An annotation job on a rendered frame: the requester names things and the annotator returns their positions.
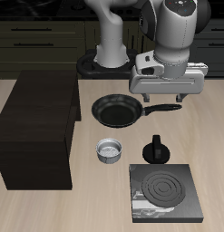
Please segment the dark wooden cabinet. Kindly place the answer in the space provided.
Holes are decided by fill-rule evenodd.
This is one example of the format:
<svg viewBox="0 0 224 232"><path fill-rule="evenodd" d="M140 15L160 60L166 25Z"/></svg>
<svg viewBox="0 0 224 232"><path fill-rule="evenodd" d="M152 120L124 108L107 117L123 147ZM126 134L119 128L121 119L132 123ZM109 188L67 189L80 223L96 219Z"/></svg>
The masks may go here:
<svg viewBox="0 0 224 232"><path fill-rule="evenodd" d="M69 190L75 71L22 71L0 113L0 172L8 190Z"/></svg>

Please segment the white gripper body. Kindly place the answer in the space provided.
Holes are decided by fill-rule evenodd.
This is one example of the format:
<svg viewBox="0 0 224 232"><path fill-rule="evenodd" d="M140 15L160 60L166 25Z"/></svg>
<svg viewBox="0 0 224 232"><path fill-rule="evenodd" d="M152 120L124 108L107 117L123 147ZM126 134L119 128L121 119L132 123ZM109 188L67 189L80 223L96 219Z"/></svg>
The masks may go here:
<svg viewBox="0 0 224 232"><path fill-rule="evenodd" d="M156 75L138 74L131 69L129 90L134 94L197 94L203 90L204 77L209 67L204 63L188 63L186 72L177 79L162 79Z"/></svg>

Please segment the round black stove knob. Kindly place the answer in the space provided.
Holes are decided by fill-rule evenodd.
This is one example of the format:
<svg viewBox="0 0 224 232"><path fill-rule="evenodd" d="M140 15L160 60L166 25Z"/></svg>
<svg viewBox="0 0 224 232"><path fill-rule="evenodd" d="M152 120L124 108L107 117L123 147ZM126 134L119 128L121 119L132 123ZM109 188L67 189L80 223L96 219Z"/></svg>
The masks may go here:
<svg viewBox="0 0 224 232"><path fill-rule="evenodd" d="M161 143L160 135L153 135L152 142L143 148L142 156L150 164L164 164L170 159L170 150Z"/></svg>

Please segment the small grey fluted dish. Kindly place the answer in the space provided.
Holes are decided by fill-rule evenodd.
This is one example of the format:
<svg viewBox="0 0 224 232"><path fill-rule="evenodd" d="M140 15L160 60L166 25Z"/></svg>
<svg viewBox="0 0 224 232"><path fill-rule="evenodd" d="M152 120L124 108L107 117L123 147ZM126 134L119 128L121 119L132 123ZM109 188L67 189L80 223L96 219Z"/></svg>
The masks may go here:
<svg viewBox="0 0 224 232"><path fill-rule="evenodd" d="M122 155L122 145L116 139L102 139L96 144L96 153L99 161L102 163L113 164Z"/></svg>

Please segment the black frying pan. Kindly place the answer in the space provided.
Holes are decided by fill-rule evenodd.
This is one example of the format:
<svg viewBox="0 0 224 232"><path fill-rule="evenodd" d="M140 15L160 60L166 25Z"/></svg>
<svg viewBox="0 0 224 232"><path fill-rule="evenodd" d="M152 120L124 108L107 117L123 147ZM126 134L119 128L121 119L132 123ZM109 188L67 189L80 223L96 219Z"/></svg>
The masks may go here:
<svg viewBox="0 0 224 232"><path fill-rule="evenodd" d="M140 117L155 111L176 111L180 104L159 104L143 107L135 98L124 94L109 94L93 103L92 115L102 125L110 128L131 126Z"/></svg>

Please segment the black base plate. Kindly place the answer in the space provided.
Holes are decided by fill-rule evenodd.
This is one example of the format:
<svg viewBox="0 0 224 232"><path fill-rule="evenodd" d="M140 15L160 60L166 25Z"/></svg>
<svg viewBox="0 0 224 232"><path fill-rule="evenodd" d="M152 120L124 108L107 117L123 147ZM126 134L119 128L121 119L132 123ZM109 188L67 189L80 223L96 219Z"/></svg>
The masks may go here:
<svg viewBox="0 0 224 232"><path fill-rule="evenodd" d="M128 80L131 74L131 68L135 64L135 58L138 54L134 49L127 49L129 61L121 67L106 68L100 66L94 61L97 54L95 49L89 49L76 64L77 72L83 79L91 80Z"/></svg>

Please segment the dark grey stove plate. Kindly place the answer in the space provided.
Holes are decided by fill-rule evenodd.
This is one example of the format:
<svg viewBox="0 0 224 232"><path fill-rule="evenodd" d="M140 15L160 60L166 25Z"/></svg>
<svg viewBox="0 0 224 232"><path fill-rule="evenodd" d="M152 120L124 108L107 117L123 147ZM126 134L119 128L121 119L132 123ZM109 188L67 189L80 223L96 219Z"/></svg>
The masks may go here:
<svg viewBox="0 0 224 232"><path fill-rule="evenodd" d="M133 223L201 223L203 214L188 164L131 164Z"/></svg>

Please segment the dark kitchen cupboards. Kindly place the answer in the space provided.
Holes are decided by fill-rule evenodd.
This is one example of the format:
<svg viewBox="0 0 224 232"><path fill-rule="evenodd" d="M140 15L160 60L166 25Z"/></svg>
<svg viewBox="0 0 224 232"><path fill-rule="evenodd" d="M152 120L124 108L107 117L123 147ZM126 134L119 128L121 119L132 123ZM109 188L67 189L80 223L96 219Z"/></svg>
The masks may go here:
<svg viewBox="0 0 224 232"><path fill-rule="evenodd" d="M224 79L224 0L208 0L211 18L190 48L190 60ZM95 12L83 0L0 0L0 79L22 70L73 70L100 43Z"/></svg>

